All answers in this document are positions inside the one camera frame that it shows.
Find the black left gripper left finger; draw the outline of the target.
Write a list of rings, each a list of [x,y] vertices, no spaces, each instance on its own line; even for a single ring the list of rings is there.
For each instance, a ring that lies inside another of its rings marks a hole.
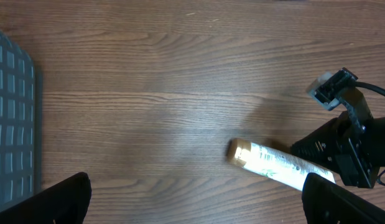
[[[88,174],[79,172],[0,212],[0,224],[81,224],[91,195]]]

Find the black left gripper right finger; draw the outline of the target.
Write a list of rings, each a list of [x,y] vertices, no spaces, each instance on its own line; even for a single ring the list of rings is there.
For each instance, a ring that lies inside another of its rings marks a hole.
[[[385,211],[315,173],[302,191],[308,224],[385,224]]]

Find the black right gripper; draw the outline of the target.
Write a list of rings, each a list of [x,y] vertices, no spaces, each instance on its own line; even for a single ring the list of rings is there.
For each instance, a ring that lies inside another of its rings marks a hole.
[[[372,189],[385,167],[385,117],[374,118],[355,87],[342,90],[338,99],[346,108],[341,118],[295,142],[291,154],[340,174],[345,185]]]

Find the white shampoo tube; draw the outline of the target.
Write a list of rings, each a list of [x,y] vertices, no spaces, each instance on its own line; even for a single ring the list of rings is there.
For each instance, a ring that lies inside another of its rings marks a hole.
[[[309,173],[318,174],[320,177],[335,183],[334,176],[329,170],[299,157],[244,139],[231,140],[227,161],[299,191],[303,190]]]

